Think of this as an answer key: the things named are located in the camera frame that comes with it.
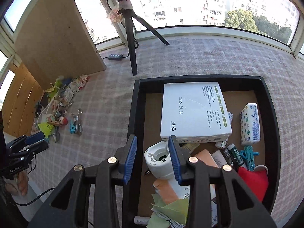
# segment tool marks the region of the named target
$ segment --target white tube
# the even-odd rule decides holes
[[[148,224],[149,220],[150,220],[149,217],[135,216],[134,224],[146,226]]]

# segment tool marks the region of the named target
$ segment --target hand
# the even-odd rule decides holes
[[[27,194],[27,190],[29,187],[29,178],[27,176],[27,171],[23,170],[17,174],[17,179],[18,179],[18,189],[20,190],[21,194],[24,196]],[[18,190],[16,189],[16,185],[13,185],[11,183],[6,183],[5,184],[6,190],[10,192],[12,195],[17,196],[18,195]]]

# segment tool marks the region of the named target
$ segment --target blue gripper pad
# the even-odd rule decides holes
[[[34,134],[34,135],[31,135],[29,137],[26,138],[25,140],[25,144],[26,145],[32,145],[38,141],[41,141],[44,139],[44,133],[42,131]]]
[[[135,135],[134,136],[130,135],[126,147],[129,147],[129,151],[126,161],[124,163],[124,174],[123,174],[124,185],[126,185],[129,182],[133,170],[134,160],[137,151],[137,137]]]
[[[172,136],[169,137],[169,153],[170,153],[170,158],[173,166],[173,172],[175,176],[175,180],[178,182],[178,184],[181,184],[182,178],[181,178],[181,165],[177,156],[177,152],[174,146],[173,138]]]

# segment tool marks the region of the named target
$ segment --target wooden board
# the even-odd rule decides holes
[[[2,106],[2,115],[3,115],[3,125],[4,132],[8,133],[10,117],[12,113],[12,109],[17,97],[17,94],[20,90],[20,87],[24,81],[26,74],[28,73],[28,69],[24,64],[21,64],[20,67],[15,71],[15,77],[10,85],[9,90],[7,91],[5,100]]]
[[[34,83],[35,79],[30,72],[27,72],[19,93],[17,94],[9,121],[8,134],[12,136],[18,137],[22,115]]]
[[[12,63],[10,64],[9,70],[11,70],[13,73],[15,73],[17,71],[17,69],[18,69],[18,67],[16,65],[14,65]]]
[[[42,88],[25,65],[16,67],[2,106],[4,132],[14,137],[31,134],[35,105],[40,101],[42,93]]]
[[[227,110],[233,114],[232,121],[232,134],[229,136],[228,144],[234,143],[238,150],[242,150],[243,147],[240,144],[241,140],[241,125],[240,125],[240,111],[245,107],[247,103],[257,103],[257,99],[254,91],[233,91],[223,92],[223,97]],[[146,94],[146,107],[145,107],[145,126],[144,126],[144,138],[143,138],[143,151],[148,147],[161,141],[161,120],[162,120],[162,103],[163,93],[148,93]],[[253,145],[253,150],[259,152],[259,156],[254,157],[255,165],[265,164],[265,144],[263,126],[260,117],[260,129],[261,129],[261,141]],[[199,153],[203,149],[207,149],[211,154],[218,148],[215,146],[215,142],[200,143],[193,153]],[[138,204],[138,216],[150,217],[152,215],[151,203],[153,203],[152,194],[155,193],[153,182],[156,178],[149,174],[144,176],[144,172],[148,169],[146,161],[143,157],[142,161],[142,177],[140,184],[139,204]]]
[[[105,69],[74,0],[31,0],[14,35],[16,52],[44,90],[60,75]]]
[[[35,105],[40,101],[42,93],[42,88],[35,82],[24,108],[18,136],[31,135],[36,111]]]

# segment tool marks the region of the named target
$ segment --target cardboard sheet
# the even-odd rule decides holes
[[[238,150],[242,150],[241,139],[241,125],[240,125],[240,111],[247,103],[257,103],[256,96],[253,91],[235,91],[235,92],[223,92],[224,100],[227,110],[233,114],[233,121],[231,124],[232,135],[228,139],[228,145],[234,143]],[[145,128],[143,138],[143,150],[160,142],[161,120],[162,120],[162,93],[148,93],[146,94],[146,111],[145,111]],[[261,141],[253,145],[253,151],[259,152],[259,156],[254,157],[255,165],[265,164],[265,145],[264,134],[261,117],[260,119],[260,131]],[[218,150],[214,146],[214,142],[201,143],[197,147],[192,155],[197,154],[203,149],[207,149],[211,154]],[[143,157],[142,165],[142,178],[140,186],[140,196],[138,205],[138,216],[150,217],[152,215],[151,203],[153,203],[152,194],[155,193],[153,182],[155,177],[152,174],[144,176],[144,172],[148,169],[145,159]]]

